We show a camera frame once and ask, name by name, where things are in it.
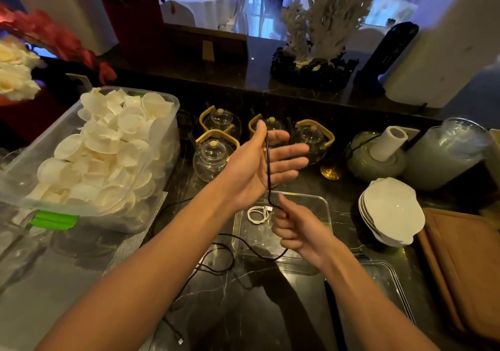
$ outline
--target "plastic storage box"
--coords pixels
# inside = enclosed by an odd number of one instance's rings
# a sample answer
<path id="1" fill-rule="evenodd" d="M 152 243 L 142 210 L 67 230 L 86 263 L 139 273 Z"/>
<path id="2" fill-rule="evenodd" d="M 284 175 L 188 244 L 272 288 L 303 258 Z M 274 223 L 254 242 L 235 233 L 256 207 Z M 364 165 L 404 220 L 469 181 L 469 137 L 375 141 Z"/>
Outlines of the plastic storage box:
<path id="1" fill-rule="evenodd" d="M 271 201 L 273 203 L 278 202 L 278 193 L 283 193 L 287 199 L 311 210 L 311 212 L 332 232 L 332 220 L 330 218 L 328 203 L 323 197 L 272 191 Z M 269 205 L 267 202 L 267 193 L 250 207 L 264 205 Z M 243 238 L 256 252 L 267 259 L 273 259 L 279 256 L 284 251 L 284 248 L 279 244 L 281 238 L 275 235 L 271 230 L 272 214 L 263 224 L 255 225 L 250 222 L 247 217 L 247 210 L 250 207 L 235 214 L 233 234 Z M 233 238 L 233 247 L 245 257 L 257 258 L 245 243 L 237 238 Z M 316 267 L 311 266 L 298 253 L 292 250 L 288 250 L 283 257 L 276 261 L 276 264 L 282 271 L 286 272 L 296 272 L 304 275 L 315 275 L 318 273 Z"/>
<path id="2" fill-rule="evenodd" d="M 102 87 L 101 93 L 107 94 L 120 88 Z M 131 88 L 121 89 L 127 95 L 135 96 L 143 96 L 151 92 Z M 137 165 L 133 167 L 131 172 L 135 179 L 123 185 L 120 192 L 114 194 L 108 205 L 96 206 L 92 203 L 69 205 L 26 197 L 39 183 L 37 170 L 41 163 L 53 157 L 54 150 L 61 140 L 71 134 L 79 133 L 80 128 L 85 124 L 85 121 L 78 116 L 78 110 L 83 108 L 80 100 L 33 141 L 0 175 L 0 201 L 26 209 L 42 209 L 55 213 L 79 215 L 77 226 L 86 223 L 123 233 L 143 231 L 165 182 L 172 173 L 180 151 L 176 121 L 179 101 L 173 95 L 157 93 L 173 104 L 172 109 L 168 117 L 160 119 L 156 141 L 150 142 L 149 149 L 141 154 Z M 135 193 L 140 192 L 140 189 L 144 190 L 144 176 L 150 176 L 149 171 L 152 172 L 147 184 L 149 191 L 147 195 L 137 195 L 139 198 L 141 196 L 144 198 L 136 200 Z"/>

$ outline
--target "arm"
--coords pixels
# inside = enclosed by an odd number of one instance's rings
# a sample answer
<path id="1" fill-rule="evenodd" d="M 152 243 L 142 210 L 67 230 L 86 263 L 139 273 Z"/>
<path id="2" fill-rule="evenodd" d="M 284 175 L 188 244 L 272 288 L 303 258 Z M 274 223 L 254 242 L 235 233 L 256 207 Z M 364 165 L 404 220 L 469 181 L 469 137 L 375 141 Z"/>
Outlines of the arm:
<path id="1" fill-rule="evenodd" d="M 102 278 L 66 312 L 36 351 L 137 350 L 154 331 L 197 262 L 223 224 L 251 205 L 266 188 L 262 143 L 266 125 L 260 121 L 251 141 L 236 151 L 224 171 L 208 184 L 156 237 Z M 269 132 L 270 141 L 289 135 Z M 272 150 L 272 184 L 298 175 L 306 145 Z"/>
<path id="2" fill-rule="evenodd" d="M 318 267 L 369 351 L 438 348 L 384 295 L 349 249 L 311 211 L 280 195 L 273 232 Z"/>

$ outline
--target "stack of bowls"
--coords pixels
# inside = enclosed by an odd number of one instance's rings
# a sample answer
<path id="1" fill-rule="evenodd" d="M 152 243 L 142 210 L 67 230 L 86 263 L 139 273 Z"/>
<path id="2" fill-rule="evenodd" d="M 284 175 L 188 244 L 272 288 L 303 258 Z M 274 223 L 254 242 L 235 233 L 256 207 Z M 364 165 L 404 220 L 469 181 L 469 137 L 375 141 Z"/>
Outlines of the stack of bowls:
<path id="1" fill-rule="evenodd" d="M 385 245 L 403 247 L 426 222 L 415 190 L 395 178 L 379 178 L 359 196 L 359 212 L 375 238 Z"/>

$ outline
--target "black rock base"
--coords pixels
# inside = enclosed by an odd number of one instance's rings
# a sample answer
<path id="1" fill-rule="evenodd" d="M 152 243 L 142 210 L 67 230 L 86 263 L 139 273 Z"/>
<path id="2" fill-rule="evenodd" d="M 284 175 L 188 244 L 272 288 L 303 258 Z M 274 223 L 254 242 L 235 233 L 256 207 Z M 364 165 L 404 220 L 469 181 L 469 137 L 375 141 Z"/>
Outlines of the black rock base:
<path id="1" fill-rule="evenodd" d="M 359 59 L 313 59 L 307 66 L 296 68 L 295 56 L 279 47 L 272 56 L 271 75 L 284 84 L 322 91 L 344 89 Z"/>

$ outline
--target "hand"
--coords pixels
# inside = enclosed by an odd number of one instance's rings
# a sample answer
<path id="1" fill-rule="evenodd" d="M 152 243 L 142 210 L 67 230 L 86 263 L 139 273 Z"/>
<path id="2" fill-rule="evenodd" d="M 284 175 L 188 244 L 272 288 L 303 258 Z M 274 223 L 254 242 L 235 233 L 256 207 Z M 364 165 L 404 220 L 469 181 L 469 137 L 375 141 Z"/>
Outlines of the hand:
<path id="1" fill-rule="evenodd" d="M 296 251 L 324 271 L 330 255 L 343 243 L 308 208 L 287 200 L 281 193 L 278 200 L 283 210 L 273 210 L 272 232 L 283 238 L 280 241 L 283 247 Z"/>
<path id="2" fill-rule="evenodd" d="M 284 130 L 268 132 L 266 124 L 260 120 L 257 122 L 257 130 L 252 139 L 231 155 L 224 170 L 214 180 L 214 183 L 222 184 L 229 192 L 230 203 L 234 206 L 235 212 L 253 204 L 267 189 L 267 162 L 264 145 L 266 136 L 270 145 L 287 141 L 290 138 L 290 134 Z M 308 151 L 309 146 L 304 143 L 270 149 L 271 185 L 296 178 L 297 170 L 304 168 L 309 160 L 305 157 L 282 159 L 303 155 Z"/>

